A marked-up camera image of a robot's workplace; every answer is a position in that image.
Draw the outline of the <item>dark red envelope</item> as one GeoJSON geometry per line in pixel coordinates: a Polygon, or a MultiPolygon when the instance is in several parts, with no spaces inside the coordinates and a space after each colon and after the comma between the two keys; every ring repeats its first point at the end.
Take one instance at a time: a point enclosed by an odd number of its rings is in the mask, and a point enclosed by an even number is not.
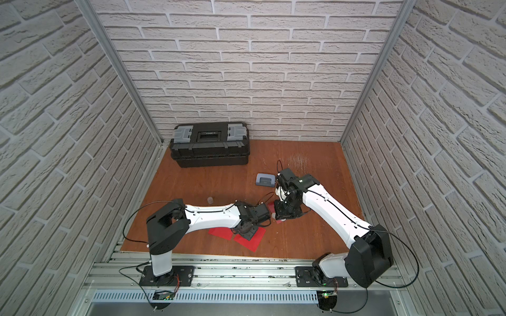
{"type": "Polygon", "coordinates": [[[281,224],[281,223],[285,222],[285,219],[277,219],[274,202],[267,204],[267,208],[269,209],[269,211],[271,213],[271,218],[273,221],[275,221],[277,224],[281,224]]]}

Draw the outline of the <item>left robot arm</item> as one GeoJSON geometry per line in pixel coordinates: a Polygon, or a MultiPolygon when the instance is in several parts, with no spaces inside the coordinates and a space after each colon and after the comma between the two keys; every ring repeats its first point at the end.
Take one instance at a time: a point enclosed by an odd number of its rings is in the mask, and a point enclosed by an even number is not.
{"type": "Polygon", "coordinates": [[[269,220],[271,213],[264,204],[236,201],[222,206],[199,207],[185,205],[182,199],[169,201],[146,220],[152,272],[155,277],[173,273],[173,250],[186,234],[226,228],[250,240],[269,220]]]}

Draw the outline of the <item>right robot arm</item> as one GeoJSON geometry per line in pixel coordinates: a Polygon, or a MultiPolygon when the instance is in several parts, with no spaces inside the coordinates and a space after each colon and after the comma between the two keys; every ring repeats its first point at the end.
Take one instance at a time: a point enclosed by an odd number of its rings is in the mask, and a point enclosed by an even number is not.
{"type": "Polygon", "coordinates": [[[355,216],[312,175],[297,177],[291,169],[283,169],[276,176],[275,194],[279,197],[274,201],[277,220],[301,217],[301,206],[305,205],[327,222],[349,249],[347,254],[324,254],[312,263],[317,283],[350,277],[368,288],[394,264],[387,230],[355,216]]]}

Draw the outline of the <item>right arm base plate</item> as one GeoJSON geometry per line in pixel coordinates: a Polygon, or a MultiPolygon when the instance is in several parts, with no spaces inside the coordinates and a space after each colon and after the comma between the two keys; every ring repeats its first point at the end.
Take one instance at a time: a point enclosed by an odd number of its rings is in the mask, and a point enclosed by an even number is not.
{"type": "Polygon", "coordinates": [[[315,267],[295,267],[296,285],[299,288],[324,287],[324,288],[346,288],[348,280],[344,276],[329,278],[315,267]]]}

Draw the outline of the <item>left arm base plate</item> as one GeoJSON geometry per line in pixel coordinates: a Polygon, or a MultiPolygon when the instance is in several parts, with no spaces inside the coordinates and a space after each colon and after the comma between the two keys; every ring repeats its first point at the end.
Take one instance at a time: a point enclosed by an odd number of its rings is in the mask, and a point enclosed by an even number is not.
{"type": "Polygon", "coordinates": [[[155,276],[153,268],[148,265],[142,271],[139,284],[142,287],[189,287],[192,283],[194,275],[194,266],[173,266],[169,273],[164,275],[155,276]]]}

